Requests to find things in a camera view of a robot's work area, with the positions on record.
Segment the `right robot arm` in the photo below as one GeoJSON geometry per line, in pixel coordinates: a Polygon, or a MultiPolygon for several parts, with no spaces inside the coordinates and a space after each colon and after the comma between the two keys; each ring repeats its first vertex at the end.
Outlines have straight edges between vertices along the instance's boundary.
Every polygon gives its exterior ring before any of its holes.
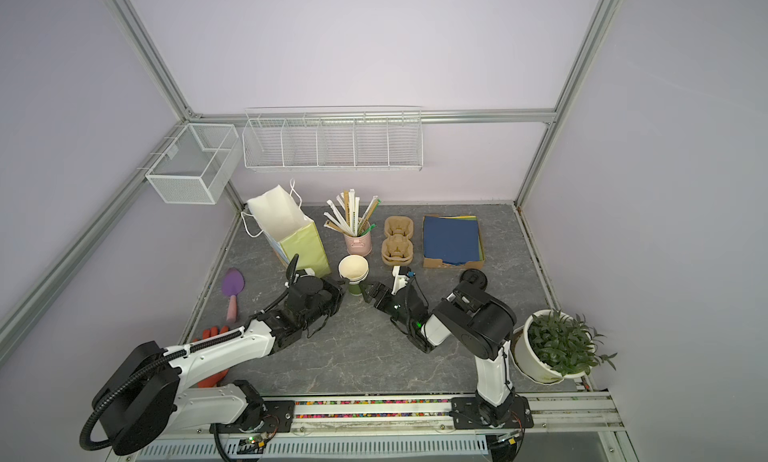
{"type": "Polygon", "coordinates": [[[394,270],[391,286],[361,285],[364,300],[387,314],[406,338],[424,353],[448,337],[457,339],[474,356],[477,369],[476,415],[466,419],[499,427],[515,415],[510,375],[511,339],[517,321],[513,311],[486,291],[488,278],[479,269],[464,270],[458,284],[430,309],[413,272],[394,270]]]}

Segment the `black paper cup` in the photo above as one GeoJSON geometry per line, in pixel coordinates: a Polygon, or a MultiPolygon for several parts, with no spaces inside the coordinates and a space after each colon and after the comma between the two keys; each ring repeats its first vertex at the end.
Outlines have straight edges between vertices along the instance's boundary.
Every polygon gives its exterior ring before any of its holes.
{"type": "Polygon", "coordinates": [[[340,261],[338,271],[342,278],[357,284],[368,276],[369,263],[364,256],[348,255],[340,261]]]}

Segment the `green paper cup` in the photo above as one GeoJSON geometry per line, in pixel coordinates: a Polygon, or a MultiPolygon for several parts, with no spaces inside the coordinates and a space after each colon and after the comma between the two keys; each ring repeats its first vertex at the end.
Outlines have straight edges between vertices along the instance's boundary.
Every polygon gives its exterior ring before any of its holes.
{"type": "Polygon", "coordinates": [[[348,280],[347,281],[347,291],[349,294],[361,297],[362,296],[362,288],[360,286],[359,280],[348,280]]]}

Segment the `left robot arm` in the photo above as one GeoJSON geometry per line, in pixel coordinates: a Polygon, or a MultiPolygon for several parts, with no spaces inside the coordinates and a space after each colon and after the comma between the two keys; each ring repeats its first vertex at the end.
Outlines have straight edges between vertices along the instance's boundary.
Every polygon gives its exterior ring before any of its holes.
{"type": "Polygon", "coordinates": [[[202,381],[311,337],[311,325],[325,326],[344,294],[344,283],[331,277],[294,275],[277,299],[243,326],[184,345],[150,341],[137,346],[94,397],[80,447],[130,455],[167,430],[263,427],[270,414],[251,383],[204,387],[202,381]]]}

